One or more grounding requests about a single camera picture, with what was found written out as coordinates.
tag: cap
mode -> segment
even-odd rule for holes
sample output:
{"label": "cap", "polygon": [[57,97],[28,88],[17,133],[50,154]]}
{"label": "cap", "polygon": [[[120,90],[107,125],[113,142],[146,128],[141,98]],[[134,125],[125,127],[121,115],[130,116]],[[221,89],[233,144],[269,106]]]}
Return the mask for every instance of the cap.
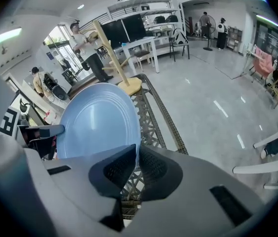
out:
{"label": "cap", "polygon": [[72,24],[70,25],[70,29],[72,29],[75,25],[79,25],[79,23],[78,23],[78,22],[72,23]]}

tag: person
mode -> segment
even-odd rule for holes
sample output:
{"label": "person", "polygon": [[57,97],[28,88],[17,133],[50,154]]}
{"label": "person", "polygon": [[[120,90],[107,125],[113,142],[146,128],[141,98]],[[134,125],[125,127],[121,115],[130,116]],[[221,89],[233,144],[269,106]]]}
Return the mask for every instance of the person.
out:
{"label": "person", "polygon": [[218,40],[217,40],[217,48],[219,50],[223,50],[224,46],[226,45],[227,41],[227,32],[228,28],[224,24],[226,20],[224,18],[221,18],[221,24],[218,25]]}
{"label": "person", "polygon": [[105,71],[102,70],[104,65],[98,57],[97,51],[92,46],[95,40],[86,38],[83,34],[79,33],[78,22],[72,23],[70,29],[73,32],[69,40],[71,48],[74,52],[80,51],[80,56],[90,66],[96,78],[100,82],[107,82],[113,78],[113,76],[108,76]]}
{"label": "person", "polygon": [[43,82],[44,75],[46,72],[39,72],[39,69],[37,67],[33,67],[31,69],[31,72],[34,76],[34,87],[37,93],[40,95],[41,93],[45,95],[45,97],[53,104],[65,109],[69,103],[69,99],[62,101],[59,98],[57,98],[45,85]]}
{"label": "person", "polygon": [[278,154],[278,138],[267,143],[266,147],[261,152],[261,159],[265,159],[268,155],[274,157],[276,154]]}
{"label": "person", "polygon": [[201,24],[201,37],[209,37],[209,28],[211,26],[210,24],[210,18],[207,15],[207,12],[203,12],[203,15],[199,19],[200,24]]}

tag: backpack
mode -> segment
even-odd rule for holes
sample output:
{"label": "backpack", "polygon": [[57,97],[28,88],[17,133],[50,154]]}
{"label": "backpack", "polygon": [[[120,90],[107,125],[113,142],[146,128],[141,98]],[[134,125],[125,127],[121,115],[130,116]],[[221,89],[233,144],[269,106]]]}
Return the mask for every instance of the backpack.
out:
{"label": "backpack", "polygon": [[186,43],[188,43],[188,40],[187,40],[186,36],[184,35],[184,32],[180,28],[176,28],[173,31],[172,38],[173,38],[173,43],[174,44],[186,44]]}

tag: standing fan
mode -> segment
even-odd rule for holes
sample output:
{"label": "standing fan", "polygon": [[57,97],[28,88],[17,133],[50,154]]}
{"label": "standing fan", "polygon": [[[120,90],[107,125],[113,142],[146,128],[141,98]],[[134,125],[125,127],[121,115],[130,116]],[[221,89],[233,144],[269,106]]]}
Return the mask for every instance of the standing fan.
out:
{"label": "standing fan", "polygon": [[214,31],[216,30],[216,21],[214,21],[213,17],[211,17],[210,15],[208,15],[208,17],[210,18],[210,28],[209,28],[209,33],[208,33],[208,46],[207,47],[204,47],[203,49],[204,50],[207,50],[207,51],[212,51],[212,49],[209,47],[209,40],[210,40],[210,36],[211,34],[214,33]]}

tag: ceiling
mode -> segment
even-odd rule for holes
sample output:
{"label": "ceiling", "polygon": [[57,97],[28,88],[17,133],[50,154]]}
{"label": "ceiling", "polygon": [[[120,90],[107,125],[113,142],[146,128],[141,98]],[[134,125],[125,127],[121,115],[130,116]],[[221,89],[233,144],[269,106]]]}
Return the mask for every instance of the ceiling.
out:
{"label": "ceiling", "polygon": [[[1,54],[0,45],[0,66],[23,51],[31,49],[35,53],[58,23],[99,15],[100,10],[114,1],[117,0],[13,0],[0,17],[0,33],[16,27],[21,27],[22,32],[3,43],[8,47],[6,54]],[[84,8],[77,10],[81,4]]]}

